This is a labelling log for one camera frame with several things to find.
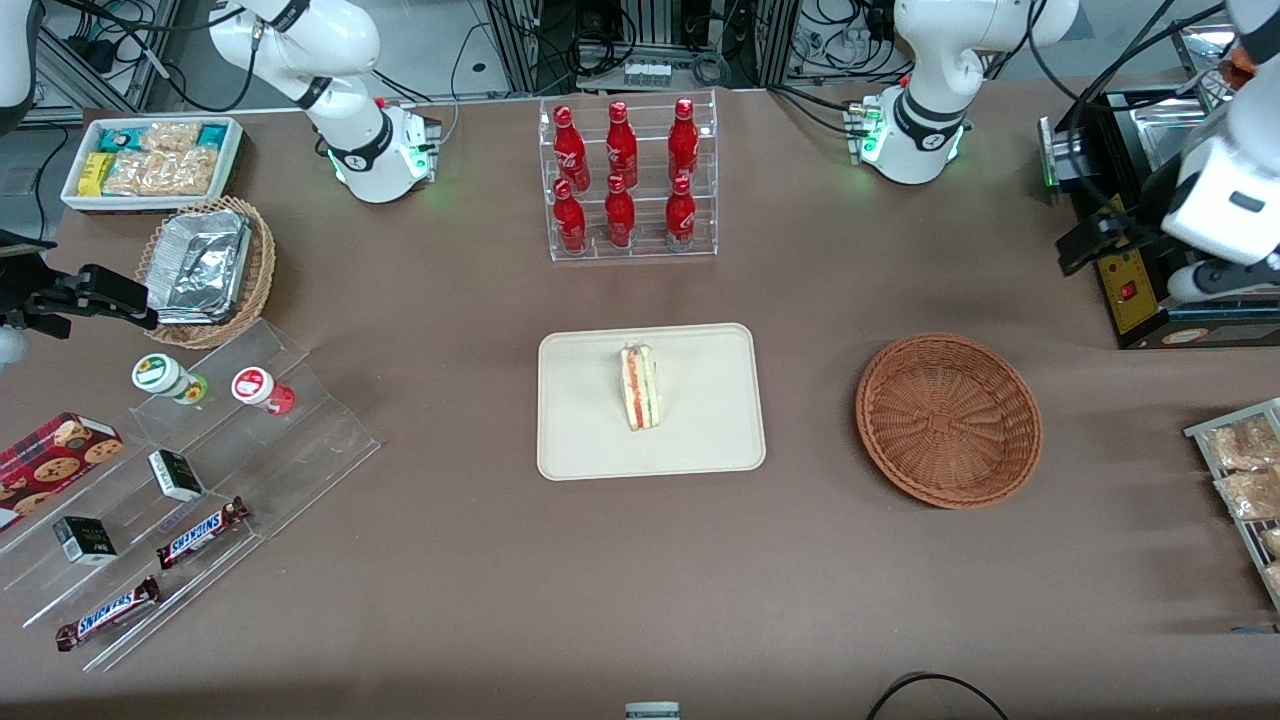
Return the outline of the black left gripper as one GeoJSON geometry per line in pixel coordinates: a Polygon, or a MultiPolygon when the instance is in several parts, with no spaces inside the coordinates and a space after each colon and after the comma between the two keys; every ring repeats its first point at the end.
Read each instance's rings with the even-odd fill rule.
{"type": "Polygon", "coordinates": [[[1057,240],[1057,264],[1064,277],[1108,256],[1123,240],[1126,243],[1148,243],[1165,237],[1165,217],[1187,201],[1194,179],[1181,177],[1183,160],[1169,160],[1142,183],[1137,204],[1121,211],[1093,213],[1080,219],[1057,240]]]}

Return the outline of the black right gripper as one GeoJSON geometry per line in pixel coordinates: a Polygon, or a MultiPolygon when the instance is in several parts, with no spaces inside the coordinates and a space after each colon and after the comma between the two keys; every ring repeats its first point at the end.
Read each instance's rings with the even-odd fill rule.
{"type": "MultiPolygon", "coordinates": [[[[41,309],[44,296],[59,291],[61,278],[67,277],[44,259],[56,246],[55,241],[1,232],[3,325],[50,337],[70,336],[70,320],[41,309]]],[[[118,319],[142,331],[155,331],[159,325],[157,313],[148,306],[147,288],[109,268],[86,264],[70,277],[70,287],[77,296],[72,310],[76,315],[118,319]]]]}

